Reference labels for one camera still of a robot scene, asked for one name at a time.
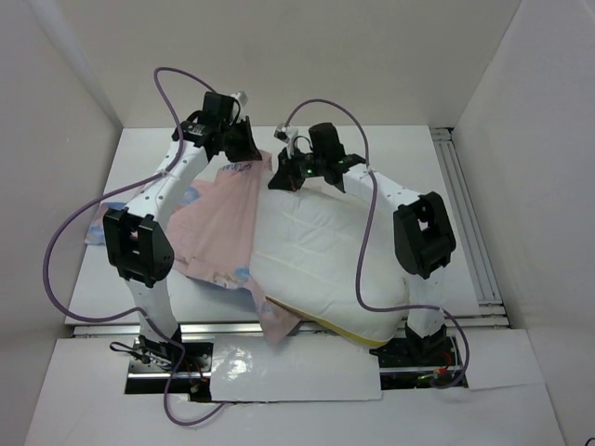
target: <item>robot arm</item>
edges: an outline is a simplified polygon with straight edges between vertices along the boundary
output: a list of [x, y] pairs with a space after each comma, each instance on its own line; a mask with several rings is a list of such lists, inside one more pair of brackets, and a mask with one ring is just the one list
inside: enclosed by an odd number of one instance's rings
[[[225, 151], [233, 163], [262, 159], [252, 138], [249, 118], [242, 115], [246, 102], [243, 93], [206, 93], [203, 109], [181, 124], [184, 140], [178, 162], [166, 172], [179, 150], [175, 133], [156, 171], [163, 175], [143, 187], [123, 210], [109, 210], [103, 218], [109, 261], [126, 281], [136, 306], [144, 308], [165, 335], [179, 342], [181, 332], [172, 313], [165, 279], [174, 264], [174, 251], [165, 228], [186, 189], [220, 151]], [[143, 349], [163, 358], [174, 359], [178, 353], [144, 318], [140, 320], [139, 341]]]
[[[347, 155], [335, 127], [323, 123], [311, 127], [311, 153], [295, 147], [297, 130], [278, 127], [275, 136], [287, 143], [279, 155], [279, 169], [270, 189], [298, 190], [308, 177], [323, 177], [339, 190], [372, 201], [374, 185], [365, 159]], [[374, 171], [377, 209], [393, 217], [395, 254], [405, 271], [410, 304], [441, 306], [443, 271], [456, 248], [455, 236], [442, 197], [436, 192], [420, 195]], [[445, 336], [443, 314], [413, 309], [406, 334], [419, 353], [432, 349]]]

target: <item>white wall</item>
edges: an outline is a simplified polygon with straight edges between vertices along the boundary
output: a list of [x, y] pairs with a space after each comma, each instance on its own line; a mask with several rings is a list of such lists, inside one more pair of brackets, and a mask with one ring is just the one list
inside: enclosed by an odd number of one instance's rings
[[[47, 41], [23, 0], [0, 2], [0, 442], [24, 442], [63, 317], [41, 280], [46, 243], [101, 189], [115, 128]], [[59, 245], [52, 277], [68, 302], [90, 216]]]
[[[245, 90], [258, 125], [277, 125], [320, 95], [365, 124], [452, 126], [520, 2], [57, 1], [127, 127], [171, 126], [152, 85], [159, 65], [190, 70], [224, 92]], [[167, 77], [180, 112], [200, 108], [201, 87]], [[296, 124], [328, 113], [311, 108]]]
[[569, 445], [595, 435], [594, 127], [595, 14], [581, 0], [523, 0], [455, 143]]

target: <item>white floor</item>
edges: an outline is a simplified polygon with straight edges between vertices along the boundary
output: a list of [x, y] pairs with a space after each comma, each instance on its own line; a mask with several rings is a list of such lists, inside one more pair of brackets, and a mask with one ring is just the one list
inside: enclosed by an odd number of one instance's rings
[[[171, 424], [161, 395], [124, 394], [128, 358], [114, 339], [56, 345], [27, 446], [457, 445], [563, 446], [545, 385], [488, 390], [392, 390], [380, 401], [232, 405], [195, 428]], [[171, 397], [193, 419], [211, 405]]]

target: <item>cable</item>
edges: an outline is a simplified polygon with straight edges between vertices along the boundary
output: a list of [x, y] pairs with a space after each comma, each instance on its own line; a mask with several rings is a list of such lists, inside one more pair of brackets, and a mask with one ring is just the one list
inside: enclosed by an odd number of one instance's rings
[[238, 119], [240, 119], [240, 113], [242, 112], [242, 104], [236, 98], [233, 98], [233, 100], [236, 104], [238, 104], [238, 112], [235, 114], [235, 118], [233, 118], [233, 121], [231, 121], [231, 125], [236, 125], [238, 124]]
[[310, 141], [310, 139], [308, 137], [304, 137], [303, 135], [297, 135], [294, 138], [294, 141], [293, 141], [294, 150], [298, 149], [298, 139], [300, 139], [300, 138], [306, 139], [308, 141], [308, 146], [310, 147], [310, 151], [312, 151], [312, 141]]
[[370, 203], [370, 210], [368, 212], [368, 219], [365, 224], [365, 231], [364, 231], [364, 237], [362, 239], [362, 246], [360, 248], [360, 254], [359, 254], [359, 257], [357, 260], [357, 269], [355, 271], [355, 296], [357, 298], [358, 303], [360, 304], [360, 306], [362, 308], [367, 309], [368, 311], [375, 312], [375, 313], [389, 313], [389, 312], [393, 312], [393, 311], [405, 311], [405, 310], [409, 310], [409, 309], [433, 309], [433, 310], [442, 312], [446, 318], [448, 318], [450, 321], [452, 321], [455, 328], [461, 334], [461, 339], [463, 340], [463, 344], [465, 345], [465, 352], [466, 352], [465, 362], [463, 363], [463, 367], [461, 368], [461, 371], [460, 371], [458, 377], [455, 378], [452, 382], [448, 383], [445, 386], [437, 386], [434, 383], [431, 383], [431, 385], [433, 387], [439, 388], [439, 389], [450, 388], [450, 387], [454, 387], [454, 386], [458, 385], [458, 383], [460, 383], [463, 380], [463, 378], [465, 376], [465, 372], [469, 368], [469, 340], [467, 339], [467, 336], [465, 335], [463, 328], [458, 323], [455, 316], [453, 316], [451, 313], [449, 313], [446, 309], [437, 307], [435, 305], [419, 305], [418, 304], [418, 305], [402, 305], [402, 306], [398, 306], [398, 307], [389, 307], [389, 308], [375, 308], [375, 307], [370, 307], [369, 305], [367, 305], [364, 302], [364, 300], [362, 299], [362, 270], [364, 268], [365, 250], [367, 248], [368, 240], [370, 238], [370, 232], [372, 230], [372, 222], [374, 221], [374, 212], [376, 211], [376, 203], [377, 203], [377, 196], [378, 196], [378, 182], [376, 180], [376, 176], [374, 175], [374, 171], [372, 169], [370, 169], [370, 147], [369, 147], [369, 143], [368, 143], [368, 138], [364, 132], [364, 128], [362, 127], [360, 122], [357, 120], [357, 118], [350, 111], [348, 111], [344, 107], [340, 106], [336, 102], [333, 102], [332, 100], [322, 99], [322, 98], [308, 99], [308, 100], [305, 100], [302, 103], [298, 104], [296, 106], [296, 108], [294, 110], [292, 110], [291, 113], [289, 113], [289, 116], [287, 117], [287, 119], [285, 121], [285, 126], [289, 126], [289, 124], [291, 123], [291, 120], [294, 118], [296, 113], [301, 108], [305, 107], [308, 104], [313, 104], [313, 103], [322, 103], [322, 104], [330, 105], [331, 107], [335, 107], [336, 109], [339, 109], [342, 112], [344, 112], [345, 114], [347, 114], [351, 118], [351, 120], [353, 121], [353, 123], [355, 124], [357, 129], [360, 131], [360, 134], [362, 135], [362, 139], [364, 140], [365, 166], [368, 168], [368, 174], [370, 175], [370, 179], [372, 180], [372, 202]]
[[[155, 71], [153, 72], [153, 81], [155, 82], [155, 86], [157, 87], [157, 90], [159, 91], [159, 94], [161, 95], [161, 97], [163, 98], [165, 105], [167, 106], [167, 108], [169, 109], [169, 112], [171, 113], [172, 117], [174, 118], [174, 122], [176, 123], [176, 129], [178, 131], [178, 140], [179, 140], [179, 146], [178, 146], [178, 151], [176, 152], [176, 156], [174, 157], [174, 159], [172, 160], [172, 162], [170, 164], [167, 165], [167, 167], [165, 168], [166, 172], [169, 172], [171, 169], [174, 168], [174, 166], [178, 163], [178, 161], [180, 160], [183, 152], [184, 152], [184, 133], [181, 127], [181, 124], [179, 122], [179, 118], [178, 118], [178, 114], [176, 113], [174, 106], [172, 105], [171, 101], [169, 100], [169, 98], [167, 97], [167, 94], [165, 93], [163, 87], [161, 86], [161, 82], [159, 81], [159, 73], [160, 72], [175, 72], [178, 74], [182, 74], [186, 77], [190, 77], [191, 79], [193, 79], [194, 81], [198, 82], [199, 84], [203, 85], [205, 88], [207, 88], [210, 91], [215, 91], [213, 89], [213, 87], [211, 87], [209, 84], [207, 84], [205, 81], [203, 81], [202, 79], [196, 77], [195, 75], [189, 73], [189, 72], [185, 72], [183, 70], [180, 70], [178, 68], [170, 68], [170, 67], [159, 67], [157, 69], [155, 69]], [[124, 186], [120, 189], [117, 190], [112, 190], [111, 192], [107, 192], [104, 193], [103, 195], [100, 195], [99, 197], [91, 200], [90, 202], [88, 202], [87, 204], [84, 204], [83, 206], [81, 206], [79, 209], [77, 209], [76, 211], [74, 211], [70, 216], [68, 216], [68, 218], [66, 218], [64, 220], [64, 222], [58, 226], [58, 228], [56, 229], [56, 232], [54, 232], [54, 234], [52, 235], [52, 237], [49, 240], [49, 243], [47, 244], [47, 249], [46, 249], [46, 253], [44, 255], [44, 264], [43, 264], [43, 281], [44, 281], [44, 288], [46, 290], [46, 294], [47, 297], [49, 298], [49, 301], [52, 303], [52, 305], [54, 307], [56, 307], [62, 314], [68, 316], [69, 318], [72, 318], [76, 321], [81, 321], [81, 322], [86, 322], [86, 323], [104, 323], [104, 322], [111, 322], [111, 321], [116, 321], [118, 319], [124, 318], [124, 316], [127, 316], [129, 314], [132, 313], [139, 313], [143, 318], [145, 318], [145, 320], [147, 321], [147, 323], [149, 324], [149, 326], [161, 337], [163, 338], [166, 342], [168, 342], [169, 344], [173, 345], [176, 348], [179, 348], [181, 355], [178, 359], [178, 361], [176, 362], [176, 364], [174, 365], [174, 367], [171, 370], [171, 373], [169, 375], [169, 378], [167, 378], [167, 382], [165, 383], [165, 391], [164, 391], [164, 410], [165, 410], [165, 415], [167, 415], [167, 418], [169, 418], [169, 420], [178, 425], [178, 426], [195, 426], [195, 425], [199, 425], [201, 423], [203, 423], [204, 421], [208, 420], [209, 418], [211, 418], [212, 416], [214, 416], [216, 413], [218, 413], [221, 409], [223, 409], [223, 406], [225, 405], [224, 402], [220, 403], [212, 412], [208, 413], [207, 415], [197, 419], [197, 420], [193, 420], [193, 421], [180, 421], [178, 420], [176, 417], [174, 417], [174, 415], [170, 412], [169, 410], [169, 405], [168, 405], [168, 394], [169, 394], [169, 388], [171, 386], [171, 382], [173, 379], [174, 374], [176, 373], [176, 371], [178, 370], [179, 366], [182, 364], [182, 361], [184, 359], [184, 357], [186, 356], [186, 348], [180, 344], [179, 342], [173, 340], [172, 338], [168, 337], [167, 335], [165, 335], [160, 329], [159, 327], [157, 327], [154, 322], [149, 318], [149, 315], [147, 314], [147, 312], [144, 310], [144, 308], [141, 307], [134, 307], [131, 309], [128, 309], [127, 311], [123, 311], [121, 313], [115, 314], [113, 316], [107, 316], [104, 318], [88, 318], [86, 316], [81, 316], [78, 315], [76, 313], [73, 313], [72, 311], [70, 311], [69, 309], [67, 309], [66, 307], [64, 307], [58, 300], [58, 298], [56, 297], [56, 295], [54, 294], [54, 290], [52, 289], [51, 286], [51, 282], [49, 279], [49, 262], [51, 260], [51, 256], [52, 256], [52, 252], [54, 250], [54, 247], [56, 246], [56, 242], [58, 241], [58, 238], [60, 237], [60, 235], [62, 234], [62, 232], [64, 232], [64, 230], [66, 230], [66, 228], [81, 214], [83, 214], [87, 209], [93, 207], [95, 204], [106, 200], [108, 198], [113, 197], [114, 195], [117, 195], [119, 193], [122, 192], [126, 192], [127, 190], [133, 190], [139, 186], [145, 185], [147, 183], [151, 183], [152, 181], [155, 181], [156, 179], [159, 179], [162, 175], [165, 174], [155, 174], [152, 177], [147, 177], [145, 179], [142, 179], [141, 181], [137, 181], [136, 183], [130, 184], [128, 186]]]

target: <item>white surface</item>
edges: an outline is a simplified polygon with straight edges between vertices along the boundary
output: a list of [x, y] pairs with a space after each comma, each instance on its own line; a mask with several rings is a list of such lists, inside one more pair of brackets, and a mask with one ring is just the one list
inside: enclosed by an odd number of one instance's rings
[[[465, 376], [469, 388], [514, 387], [525, 384], [542, 384], [536, 356], [525, 330], [467, 330], [471, 361]], [[461, 352], [461, 362], [466, 354], [459, 333], [456, 341]]]
[[[374, 313], [355, 295], [355, 270], [368, 211], [316, 190], [269, 190], [264, 176], [250, 273], [276, 302], [329, 322], [366, 345], [392, 339], [402, 311]], [[365, 253], [362, 296], [372, 307], [408, 302], [413, 278], [399, 264], [392, 215], [378, 213]]]
[[378, 359], [339, 336], [217, 336], [213, 401], [380, 400]]
[[[64, 317], [46, 299], [41, 265], [60, 222], [99, 192], [119, 134], [27, 4], [0, 2], [0, 443], [25, 440]], [[52, 278], [67, 304], [90, 217], [67, 230]]]
[[[260, 149], [276, 156], [283, 148], [283, 143], [273, 138], [273, 130], [272, 127], [255, 127], [254, 138]], [[361, 136], [355, 127], [340, 127], [338, 130], [347, 152], [364, 154]], [[106, 190], [114, 190], [150, 175], [163, 160], [171, 133], [171, 129], [126, 129], [113, 161]], [[436, 190], [444, 197], [451, 221], [454, 222], [428, 128], [368, 126], [366, 133], [370, 141], [372, 164], [407, 188]], [[217, 169], [224, 163], [224, 158], [218, 157], [199, 178], [213, 179]], [[324, 184], [324, 191], [327, 190], [343, 197], [340, 192]], [[127, 201], [133, 193], [131, 191], [113, 197], [110, 201]], [[456, 315], [479, 314], [469, 267], [456, 228], [454, 231], [459, 247], [453, 253], [444, 280], [445, 307]], [[252, 297], [247, 292], [231, 293], [214, 286], [199, 285], [175, 271], [167, 279], [174, 315], [180, 322], [257, 320]], [[70, 310], [94, 317], [124, 311], [132, 305], [132, 296], [124, 281], [108, 263], [105, 247], [87, 247]], [[137, 322], [138, 317], [131, 315], [121, 321]]]
[[[245, 90], [257, 125], [277, 125], [279, 112], [323, 97], [365, 124], [452, 126], [520, 3], [57, 1], [126, 127], [170, 125], [152, 85], [163, 64], [222, 92]], [[173, 103], [186, 114], [200, 107], [202, 88], [174, 77], [164, 75]]]
[[[109, 351], [110, 341], [58, 342], [27, 446], [563, 446], [543, 385], [395, 390], [380, 401], [236, 405], [206, 425], [174, 426], [161, 395], [124, 395], [128, 358]], [[184, 419], [211, 407], [175, 396], [170, 404]]]
[[455, 131], [500, 291], [569, 445], [595, 433], [594, 85], [592, 11], [524, 1]]

